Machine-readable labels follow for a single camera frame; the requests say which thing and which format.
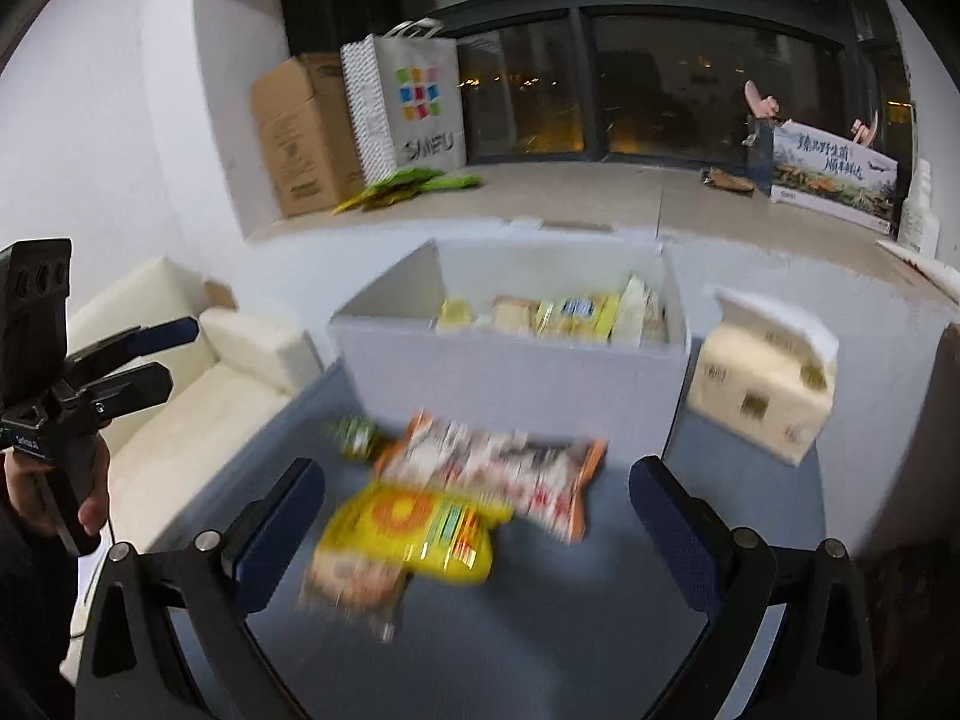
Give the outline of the left forearm black sleeve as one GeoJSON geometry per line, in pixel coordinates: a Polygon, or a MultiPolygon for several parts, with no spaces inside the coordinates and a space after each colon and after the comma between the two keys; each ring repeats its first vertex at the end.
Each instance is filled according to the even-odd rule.
{"type": "Polygon", "coordinates": [[[60,673],[75,598],[75,557],[2,494],[3,718],[75,717],[75,688],[60,673]]]}

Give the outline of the left hand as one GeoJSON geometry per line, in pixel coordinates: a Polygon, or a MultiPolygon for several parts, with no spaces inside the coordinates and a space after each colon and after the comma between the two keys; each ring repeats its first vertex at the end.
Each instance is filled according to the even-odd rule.
{"type": "MultiPolygon", "coordinates": [[[[96,436],[93,465],[91,465],[91,489],[82,504],[78,505],[78,522],[89,536],[97,535],[106,525],[109,517],[109,475],[110,453],[101,436],[96,436]]],[[[43,536],[53,536],[57,527],[52,514],[44,504],[39,481],[49,471],[49,467],[36,458],[8,449],[3,454],[3,473],[7,483],[8,499],[18,517],[26,527],[43,536]]]]}

